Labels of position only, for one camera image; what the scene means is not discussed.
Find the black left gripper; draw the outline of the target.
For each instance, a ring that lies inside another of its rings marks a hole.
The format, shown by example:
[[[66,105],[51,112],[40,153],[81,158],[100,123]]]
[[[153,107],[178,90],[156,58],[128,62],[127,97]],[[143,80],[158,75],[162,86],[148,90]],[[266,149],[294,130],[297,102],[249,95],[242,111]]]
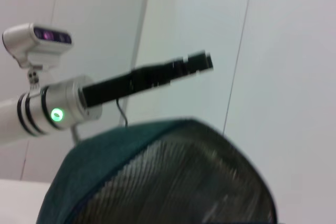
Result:
[[[91,108],[212,69],[210,54],[201,51],[186,59],[179,58],[171,63],[143,66],[127,74],[87,85],[82,88],[81,95],[84,106]]]

